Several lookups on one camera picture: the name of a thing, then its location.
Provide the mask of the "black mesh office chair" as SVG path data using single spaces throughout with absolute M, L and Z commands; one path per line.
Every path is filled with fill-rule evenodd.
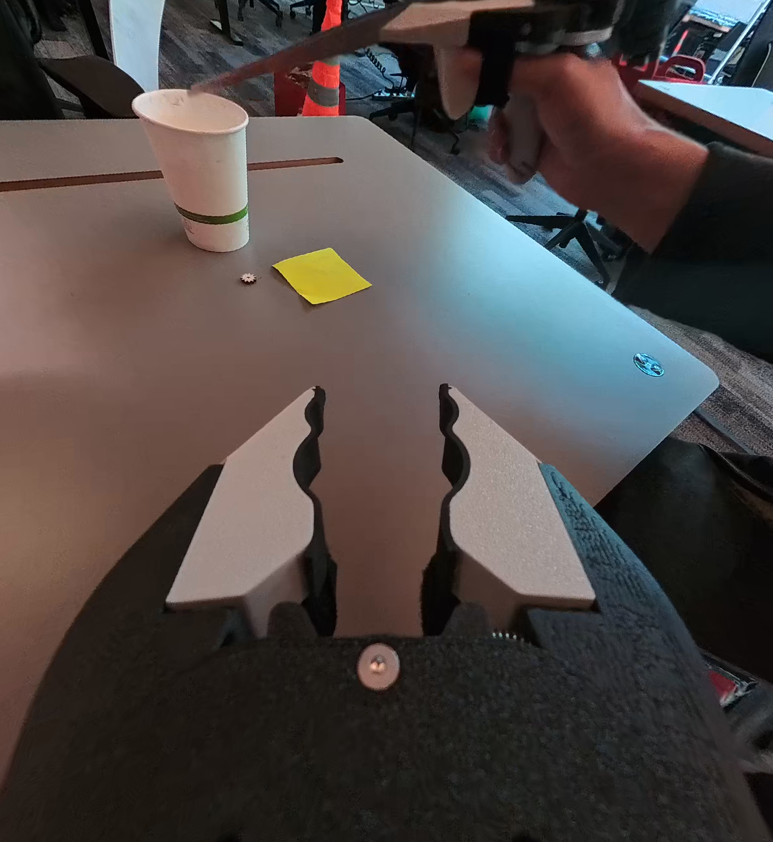
M 134 119 L 142 88 L 109 60 L 93 2 L 76 2 L 92 56 L 40 58 L 41 23 L 58 27 L 61 2 L 0 1 L 0 121 L 61 120 L 66 111 L 90 119 Z

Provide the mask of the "person's right forearm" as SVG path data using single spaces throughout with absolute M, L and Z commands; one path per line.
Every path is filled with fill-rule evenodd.
M 655 251 L 626 265 L 615 296 L 773 364 L 773 160 L 708 152 L 688 203 Z

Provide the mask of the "person's right hand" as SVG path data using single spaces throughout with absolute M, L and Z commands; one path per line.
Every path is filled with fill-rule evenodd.
M 537 163 L 518 174 L 514 129 L 496 110 L 488 153 L 516 182 L 540 174 L 572 205 L 596 211 L 654 253 L 687 205 L 709 150 L 645 114 L 606 60 L 571 54 L 518 59 L 510 93 L 535 107 Z

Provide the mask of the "yellow sticky note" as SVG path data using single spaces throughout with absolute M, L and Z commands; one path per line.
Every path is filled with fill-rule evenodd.
M 333 248 L 284 259 L 273 268 L 312 306 L 343 299 L 371 287 Z

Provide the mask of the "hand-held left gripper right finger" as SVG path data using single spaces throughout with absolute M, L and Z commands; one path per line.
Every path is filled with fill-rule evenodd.
M 514 635 L 531 609 L 595 610 L 549 467 L 456 387 L 438 388 L 438 406 L 449 486 L 423 571 L 423 634 L 442 635 L 460 605 L 478 605 L 491 631 Z

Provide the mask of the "red felt bag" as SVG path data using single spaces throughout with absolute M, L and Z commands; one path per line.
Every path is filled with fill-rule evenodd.
M 676 55 L 663 61 L 647 62 L 615 57 L 612 64 L 629 90 L 633 90 L 642 81 L 705 83 L 705 63 L 696 57 Z

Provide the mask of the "grey desk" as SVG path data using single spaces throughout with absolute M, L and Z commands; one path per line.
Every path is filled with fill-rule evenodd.
M 0 784 L 97 584 L 307 388 L 327 394 L 337 631 L 416 637 L 448 487 L 441 383 L 589 503 L 719 384 L 370 121 L 246 134 L 251 237 L 210 253 L 161 178 L 124 179 L 159 169 L 138 120 L 0 122 Z M 328 247 L 371 287 L 311 305 L 273 266 Z

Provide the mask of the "metal tweezers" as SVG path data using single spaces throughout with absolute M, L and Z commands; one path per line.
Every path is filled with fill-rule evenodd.
M 383 36 L 383 30 L 411 4 L 411 2 L 392 4 L 378 12 L 351 18 L 337 27 L 309 36 L 271 56 L 241 65 L 214 78 L 196 82 L 190 91 L 192 93 L 218 93 L 225 89 L 235 88 L 253 78 L 267 74 L 273 75 L 309 62 L 341 57 L 379 43 L 383 39 L 391 39 L 391 36 Z

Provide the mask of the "white paper cup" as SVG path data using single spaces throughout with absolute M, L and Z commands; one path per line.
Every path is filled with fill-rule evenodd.
M 230 253 L 250 238 L 248 115 L 211 93 L 160 89 L 131 104 L 190 242 Z

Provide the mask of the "orange traffic cone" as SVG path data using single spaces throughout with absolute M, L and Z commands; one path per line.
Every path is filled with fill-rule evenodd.
M 346 2 L 315 2 L 311 34 L 317 36 L 338 27 L 346 14 Z M 310 81 L 301 110 L 305 117 L 335 117 L 340 109 L 340 58 L 317 60 L 310 70 Z

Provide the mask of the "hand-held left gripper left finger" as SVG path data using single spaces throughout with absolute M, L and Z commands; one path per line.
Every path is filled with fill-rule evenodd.
M 320 636 L 337 626 L 337 565 L 310 486 L 321 469 L 325 391 L 305 390 L 231 453 L 172 582 L 170 610 L 238 609 L 266 637 L 276 605 L 303 607 Z

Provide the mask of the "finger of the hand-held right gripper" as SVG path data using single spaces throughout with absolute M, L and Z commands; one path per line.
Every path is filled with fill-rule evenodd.
M 475 106 L 507 103 L 518 45 L 527 39 L 536 3 L 411 2 L 379 30 L 379 42 L 429 46 L 444 113 L 457 120 Z

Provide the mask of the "person's dark jacket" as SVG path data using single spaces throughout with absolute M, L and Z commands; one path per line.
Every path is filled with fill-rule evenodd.
M 773 775 L 773 459 L 669 438 L 596 510 L 697 646 L 759 680 L 734 728 L 747 771 Z

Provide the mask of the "wooden desk with black legs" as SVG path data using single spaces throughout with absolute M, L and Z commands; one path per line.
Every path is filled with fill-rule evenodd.
M 641 81 L 641 102 L 773 159 L 773 92 L 687 82 Z

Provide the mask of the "white paper sheet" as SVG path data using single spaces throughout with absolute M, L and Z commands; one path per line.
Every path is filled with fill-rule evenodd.
M 114 64 L 145 92 L 159 89 L 160 32 L 165 1 L 109 1 Z

